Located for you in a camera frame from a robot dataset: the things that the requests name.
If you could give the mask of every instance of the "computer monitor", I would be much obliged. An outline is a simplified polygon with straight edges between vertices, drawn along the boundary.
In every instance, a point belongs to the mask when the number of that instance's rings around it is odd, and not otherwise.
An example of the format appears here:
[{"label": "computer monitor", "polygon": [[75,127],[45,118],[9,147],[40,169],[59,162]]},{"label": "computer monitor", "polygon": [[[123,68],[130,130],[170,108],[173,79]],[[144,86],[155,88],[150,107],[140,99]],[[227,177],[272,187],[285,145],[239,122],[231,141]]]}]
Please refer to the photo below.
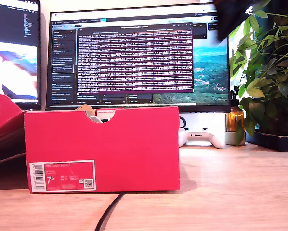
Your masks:
[{"label": "computer monitor", "polygon": [[40,1],[0,0],[0,94],[41,109]]},{"label": "computer monitor", "polygon": [[50,13],[46,108],[229,111],[217,22],[211,3]]}]

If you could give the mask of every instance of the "white wall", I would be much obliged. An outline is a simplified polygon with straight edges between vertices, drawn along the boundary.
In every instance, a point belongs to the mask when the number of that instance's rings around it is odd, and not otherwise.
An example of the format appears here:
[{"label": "white wall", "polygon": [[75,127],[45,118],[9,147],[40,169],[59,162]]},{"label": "white wall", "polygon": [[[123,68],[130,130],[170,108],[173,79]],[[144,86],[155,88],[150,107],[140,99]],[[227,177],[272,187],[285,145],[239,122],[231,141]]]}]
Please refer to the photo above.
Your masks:
[{"label": "white wall", "polygon": [[[42,109],[45,109],[46,100],[50,12],[200,3],[208,1],[209,0],[41,0]],[[187,127],[193,130],[201,130],[202,127],[208,127],[211,132],[220,133],[221,136],[225,130],[224,113],[183,114],[181,116],[186,118]]]}]

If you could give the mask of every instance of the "white game controller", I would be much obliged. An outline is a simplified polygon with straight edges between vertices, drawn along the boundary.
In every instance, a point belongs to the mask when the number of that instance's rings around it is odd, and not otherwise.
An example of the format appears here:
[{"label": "white game controller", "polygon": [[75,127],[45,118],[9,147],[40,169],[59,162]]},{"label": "white game controller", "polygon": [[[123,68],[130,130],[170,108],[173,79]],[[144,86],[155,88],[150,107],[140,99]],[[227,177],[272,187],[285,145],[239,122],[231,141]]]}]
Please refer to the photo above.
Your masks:
[{"label": "white game controller", "polygon": [[203,132],[195,132],[195,131],[182,131],[178,133],[178,145],[182,147],[189,141],[208,141],[214,147],[222,149],[225,146],[225,141],[221,141],[213,134],[206,132],[207,128],[203,128]]}]

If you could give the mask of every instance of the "desk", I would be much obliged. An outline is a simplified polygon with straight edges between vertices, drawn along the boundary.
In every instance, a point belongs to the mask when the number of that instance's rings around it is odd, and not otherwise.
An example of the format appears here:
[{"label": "desk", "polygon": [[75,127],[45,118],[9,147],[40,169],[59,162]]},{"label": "desk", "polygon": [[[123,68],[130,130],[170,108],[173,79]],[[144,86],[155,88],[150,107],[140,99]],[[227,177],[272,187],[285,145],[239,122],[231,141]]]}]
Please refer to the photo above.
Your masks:
[{"label": "desk", "polygon": [[[30,194],[25,159],[12,162],[0,166],[0,231],[92,231],[118,195]],[[288,231],[288,152],[187,146],[180,167],[179,191],[127,193],[103,230]]]}]

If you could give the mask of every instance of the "desktop wallpaper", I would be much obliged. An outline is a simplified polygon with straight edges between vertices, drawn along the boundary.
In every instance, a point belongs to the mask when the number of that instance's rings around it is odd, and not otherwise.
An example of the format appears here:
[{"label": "desktop wallpaper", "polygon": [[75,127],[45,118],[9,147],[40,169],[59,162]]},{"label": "desktop wallpaper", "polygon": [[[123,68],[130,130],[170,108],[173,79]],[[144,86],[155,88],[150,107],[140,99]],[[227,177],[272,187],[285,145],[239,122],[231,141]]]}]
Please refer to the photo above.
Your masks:
[{"label": "desktop wallpaper", "polygon": [[207,39],[195,39],[194,93],[154,94],[153,103],[228,105],[227,41],[217,41],[216,31],[208,31]]},{"label": "desktop wallpaper", "polygon": [[37,99],[37,48],[0,50],[0,94],[11,99]]}]

